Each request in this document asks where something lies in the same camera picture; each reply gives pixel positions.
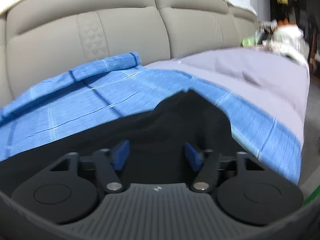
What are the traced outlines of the black pants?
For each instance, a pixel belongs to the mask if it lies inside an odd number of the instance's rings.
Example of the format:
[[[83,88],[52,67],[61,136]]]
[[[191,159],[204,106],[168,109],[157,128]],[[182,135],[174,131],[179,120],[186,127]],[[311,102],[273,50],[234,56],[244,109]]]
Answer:
[[[163,100],[153,111],[104,123],[1,162],[1,191],[11,195],[21,183],[66,153],[86,156],[123,140],[131,144],[119,174],[125,186],[190,182],[195,173],[184,159],[186,142],[215,154],[233,155],[236,149],[225,113],[189,90]]]

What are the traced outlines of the lavender blanket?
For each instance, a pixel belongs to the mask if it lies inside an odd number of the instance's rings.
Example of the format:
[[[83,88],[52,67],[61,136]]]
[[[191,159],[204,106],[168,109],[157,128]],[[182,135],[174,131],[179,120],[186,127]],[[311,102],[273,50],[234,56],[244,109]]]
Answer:
[[[244,107],[244,115],[230,118],[233,137],[257,158],[301,158],[310,77],[300,64],[272,53],[232,48],[146,67],[179,70],[225,88],[228,98]]]

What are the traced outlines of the blue checked bed sheet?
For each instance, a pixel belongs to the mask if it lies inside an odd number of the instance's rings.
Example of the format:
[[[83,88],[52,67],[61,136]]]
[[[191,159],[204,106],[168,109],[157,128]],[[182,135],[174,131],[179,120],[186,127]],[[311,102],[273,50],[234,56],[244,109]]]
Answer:
[[[1,159],[151,110],[163,99],[188,89],[220,107],[229,119],[244,115],[243,105],[228,98],[225,88],[179,70],[147,68],[140,64],[138,54],[127,53],[86,63],[44,80],[2,107]],[[259,160],[298,183],[301,158]]]

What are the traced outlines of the cluttered clothes pile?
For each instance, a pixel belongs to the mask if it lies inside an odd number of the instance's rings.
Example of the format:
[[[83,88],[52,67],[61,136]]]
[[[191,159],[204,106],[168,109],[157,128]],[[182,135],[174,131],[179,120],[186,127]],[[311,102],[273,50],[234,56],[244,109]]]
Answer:
[[[244,38],[241,45],[289,57],[301,64],[306,63],[309,53],[303,31],[287,20],[260,22],[257,31]]]

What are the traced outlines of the beige padded leather headboard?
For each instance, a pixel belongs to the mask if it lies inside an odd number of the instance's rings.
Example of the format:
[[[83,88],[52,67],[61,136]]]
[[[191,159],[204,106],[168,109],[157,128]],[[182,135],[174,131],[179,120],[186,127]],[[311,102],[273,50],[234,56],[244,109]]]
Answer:
[[[23,0],[1,15],[1,105],[86,62],[237,47],[257,17],[224,0]]]

